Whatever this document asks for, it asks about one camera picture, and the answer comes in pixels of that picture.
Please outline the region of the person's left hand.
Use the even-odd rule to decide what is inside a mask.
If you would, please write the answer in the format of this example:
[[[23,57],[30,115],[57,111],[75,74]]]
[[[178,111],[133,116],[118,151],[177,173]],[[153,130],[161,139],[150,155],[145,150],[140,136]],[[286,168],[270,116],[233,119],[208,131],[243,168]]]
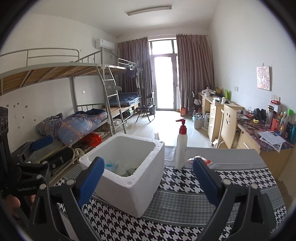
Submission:
[[[3,201],[6,205],[7,212],[10,213],[16,219],[20,219],[20,216],[16,211],[16,209],[20,208],[21,206],[21,202],[19,201],[19,199],[12,195],[8,195]]]

